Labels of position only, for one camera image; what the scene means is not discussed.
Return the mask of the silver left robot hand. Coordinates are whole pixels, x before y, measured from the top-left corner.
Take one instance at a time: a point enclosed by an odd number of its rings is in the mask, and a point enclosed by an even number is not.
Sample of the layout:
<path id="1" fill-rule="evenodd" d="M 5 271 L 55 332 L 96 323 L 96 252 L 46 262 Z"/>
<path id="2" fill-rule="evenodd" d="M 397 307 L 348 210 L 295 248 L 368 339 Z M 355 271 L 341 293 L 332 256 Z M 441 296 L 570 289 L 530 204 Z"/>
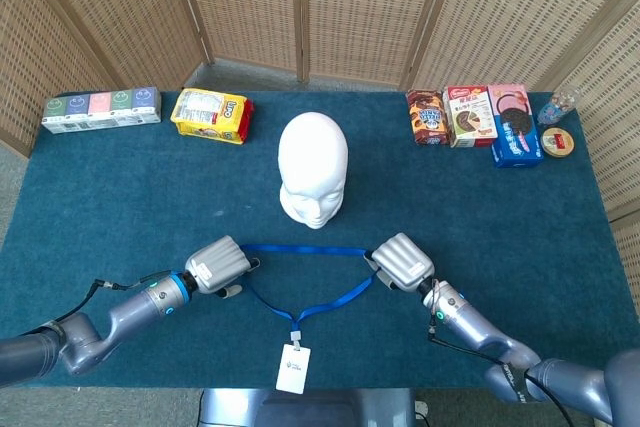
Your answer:
<path id="1" fill-rule="evenodd" d="M 190 292 L 215 294 L 226 299 L 243 291 L 240 278 L 260 265 L 249 259 L 228 235 L 192 254 L 182 275 Z"/>

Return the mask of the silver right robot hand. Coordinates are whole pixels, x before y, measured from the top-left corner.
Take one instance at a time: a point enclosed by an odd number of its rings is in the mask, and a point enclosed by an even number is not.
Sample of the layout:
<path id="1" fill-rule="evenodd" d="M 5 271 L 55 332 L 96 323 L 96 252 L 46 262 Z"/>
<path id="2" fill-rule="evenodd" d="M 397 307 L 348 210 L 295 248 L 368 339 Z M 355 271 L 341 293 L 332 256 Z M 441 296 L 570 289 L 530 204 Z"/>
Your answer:
<path id="1" fill-rule="evenodd" d="M 366 251 L 364 259 L 390 290 L 425 295 L 431 289 L 434 264 L 405 233 L 390 237 L 374 251 Z"/>

